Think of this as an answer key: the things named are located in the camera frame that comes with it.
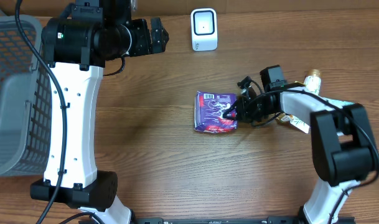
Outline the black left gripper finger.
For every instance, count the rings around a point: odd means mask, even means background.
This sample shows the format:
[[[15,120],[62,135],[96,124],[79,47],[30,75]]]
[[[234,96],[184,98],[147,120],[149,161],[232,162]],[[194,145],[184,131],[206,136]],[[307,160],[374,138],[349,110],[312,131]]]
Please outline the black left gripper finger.
[[[158,40],[152,43],[152,52],[154,54],[160,54],[166,51],[167,40]]]
[[[169,41],[169,33],[162,25],[160,17],[153,17],[151,19],[151,35],[153,42]]]

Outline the white tube gold cap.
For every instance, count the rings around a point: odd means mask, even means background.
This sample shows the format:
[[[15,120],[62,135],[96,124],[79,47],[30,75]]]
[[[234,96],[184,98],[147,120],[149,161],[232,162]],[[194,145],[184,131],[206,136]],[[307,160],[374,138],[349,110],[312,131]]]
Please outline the white tube gold cap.
[[[308,71],[304,84],[307,89],[315,95],[319,95],[321,88],[321,71],[317,69],[311,69]],[[290,124],[301,130],[302,132],[308,134],[309,133],[309,125],[305,122],[301,121],[299,118],[291,115],[292,119],[290,120]]]

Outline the purple Carefree pad pack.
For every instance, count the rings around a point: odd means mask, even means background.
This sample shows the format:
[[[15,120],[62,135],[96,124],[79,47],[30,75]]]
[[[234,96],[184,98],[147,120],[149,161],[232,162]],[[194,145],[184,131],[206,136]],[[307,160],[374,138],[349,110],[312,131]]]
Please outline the purple Carefree pad pack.
[[[229,133],[238,122],[223,117],[236,101],[234,93],[198,91],[194,103],[194,129],[201,133]]]

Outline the green tea drink carton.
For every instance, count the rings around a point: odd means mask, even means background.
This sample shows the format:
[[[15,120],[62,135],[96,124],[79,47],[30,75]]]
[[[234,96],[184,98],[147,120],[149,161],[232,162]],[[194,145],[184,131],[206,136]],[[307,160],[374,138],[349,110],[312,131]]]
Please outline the green tea drink carton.
[[[293,83],[293,85],[295,87],[298,87],[298,86],[305,86],[304,83],[302,82],[299,82],[299,81],[295,81]],[[277,121],[279,121],[280,123],[290,123],[290,122],[294,122],[294,121],[299,121],[299,119],[297,117],[295,117],[294,115],[291,115],[291,114],[286,114],[286,113],[281,113],[277,118],[276,118]]]

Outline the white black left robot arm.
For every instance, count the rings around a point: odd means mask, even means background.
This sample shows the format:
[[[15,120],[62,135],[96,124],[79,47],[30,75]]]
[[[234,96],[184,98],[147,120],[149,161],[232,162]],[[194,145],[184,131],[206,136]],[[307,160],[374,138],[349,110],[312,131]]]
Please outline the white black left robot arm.
[[[169,34],[160,18],[133,19],[132,1],[76,1],[42,30],[40,61],[52,80],[50,147],[30,196],[79,210],[94,223],[134,223],[116,191],[118,177],[95,162],[95,111],[106,62],[162,53]]]

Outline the teal tissue packet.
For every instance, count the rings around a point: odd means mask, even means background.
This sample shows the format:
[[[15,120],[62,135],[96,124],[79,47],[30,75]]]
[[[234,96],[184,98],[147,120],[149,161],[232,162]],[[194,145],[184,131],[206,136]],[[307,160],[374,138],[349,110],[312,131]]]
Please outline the teal tissue packet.
[[[328,103],[332,104],[332,105],[335,105],[337,107],[344,107],[344,106],[348,106],[348,105],[353,105],[353,102],[349,102],[349,101],[342,101],[342,100],[335,100],[335,99],[331,99],[331,98],[324,98],[325,101],[327,101]]]

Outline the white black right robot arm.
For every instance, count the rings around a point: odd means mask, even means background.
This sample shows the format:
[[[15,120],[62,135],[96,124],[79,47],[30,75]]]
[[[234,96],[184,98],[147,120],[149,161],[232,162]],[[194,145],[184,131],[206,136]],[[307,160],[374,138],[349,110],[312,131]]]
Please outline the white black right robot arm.
[[[271,217],[268,223],[354,223],[340,218],[349,195],[379,178],[379,153],[366,109],[358,103],[336,106],[302,83],[288,83],[279,65],[260,72],[257,94],[250,77],[238,82],[241,95],[223,118],[261,126],[281,113],[311,129],[312,161],[319,179],[310,199],[295,217]]]

